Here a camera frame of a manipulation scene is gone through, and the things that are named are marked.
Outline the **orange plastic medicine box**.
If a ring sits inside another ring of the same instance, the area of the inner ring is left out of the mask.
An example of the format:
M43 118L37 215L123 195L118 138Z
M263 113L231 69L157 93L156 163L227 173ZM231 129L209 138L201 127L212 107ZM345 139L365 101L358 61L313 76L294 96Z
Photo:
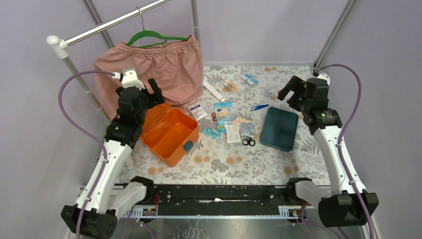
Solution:
M142 142L169 167L176 166L199 139L198 122L164 103L146 112Z

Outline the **alcohol wipes bag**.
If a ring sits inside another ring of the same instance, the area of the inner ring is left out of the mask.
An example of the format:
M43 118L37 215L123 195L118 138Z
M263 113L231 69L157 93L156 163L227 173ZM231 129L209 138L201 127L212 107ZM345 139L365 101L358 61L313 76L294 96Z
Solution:
M255 87L259 83L258 80L254 76L252 76L250 73L248 73L245 70L242 70L237 75L235 75L234 79L247 83L251 87Z

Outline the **clear bag of plasters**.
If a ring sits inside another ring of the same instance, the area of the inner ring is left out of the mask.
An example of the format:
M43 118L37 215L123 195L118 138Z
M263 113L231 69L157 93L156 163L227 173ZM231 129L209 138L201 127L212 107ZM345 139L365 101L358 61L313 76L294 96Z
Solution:
M240 123L240 135L244 137L250 137L252 138L255 134L255 125L251 123Z

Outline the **blue cotton swab pack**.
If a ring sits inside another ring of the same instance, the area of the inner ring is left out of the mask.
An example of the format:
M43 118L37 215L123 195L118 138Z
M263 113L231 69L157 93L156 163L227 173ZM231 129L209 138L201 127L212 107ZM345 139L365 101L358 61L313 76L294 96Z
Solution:
M232 102L222 102L214 104L214 112L217 122L217 131L225 132L225 122L234 120Z

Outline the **bagged latex gloves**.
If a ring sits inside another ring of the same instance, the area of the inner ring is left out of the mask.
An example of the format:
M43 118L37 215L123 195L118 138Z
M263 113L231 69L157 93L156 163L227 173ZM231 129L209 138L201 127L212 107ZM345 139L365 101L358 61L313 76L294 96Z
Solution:
M250 120L245 119L245 118L243 118L243 117L236 117L236 118L233 120L233 123L235 123L235 124L237 124L238 126L240 126L242 123L250 123Z

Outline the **gauze pad packet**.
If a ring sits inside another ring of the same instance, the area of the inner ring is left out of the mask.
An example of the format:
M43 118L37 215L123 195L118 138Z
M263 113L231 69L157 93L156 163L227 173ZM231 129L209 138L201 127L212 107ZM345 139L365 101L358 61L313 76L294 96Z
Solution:
M224 125L226 132L226 141L229 144L241 142L239 126L236 123L227 123Z

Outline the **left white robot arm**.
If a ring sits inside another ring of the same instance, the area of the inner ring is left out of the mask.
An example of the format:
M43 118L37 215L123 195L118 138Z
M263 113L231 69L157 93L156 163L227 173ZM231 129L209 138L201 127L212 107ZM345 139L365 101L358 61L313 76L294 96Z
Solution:
M110 75L121 82L121 86L116 89L118 109L102 140L76 124L63 106L65 87L74 78L93 72ZM153 189L135 181L130 182L112 203L109 202L117 175L143 133L147 111L165 102L156 81L151 78L148 83L152 93L148 92L134 68L125 69L121 73L94 70L71 76L59 90L58 104L64 117L101 147L97 165L84 191L74 205L65 205L61 212L63 221L76 238L86 236L109 239L115 231L117 221L132 206L137 202L147 205L154 200Z

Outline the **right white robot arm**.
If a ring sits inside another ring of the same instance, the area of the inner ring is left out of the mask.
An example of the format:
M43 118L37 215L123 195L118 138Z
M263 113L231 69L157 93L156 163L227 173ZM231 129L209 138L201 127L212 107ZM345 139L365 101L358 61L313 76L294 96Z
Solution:
M331 191L316 185L310 178L291 178L285 197L298 205L305 201L315 207L327 228L364 226L379 205L376 193L369 193L361 182L348 154L342 122L336 110L329 108L327 77L302 80L293 76L278 92L283 100L289 92L290 108L301 112L319 146L330 179Z

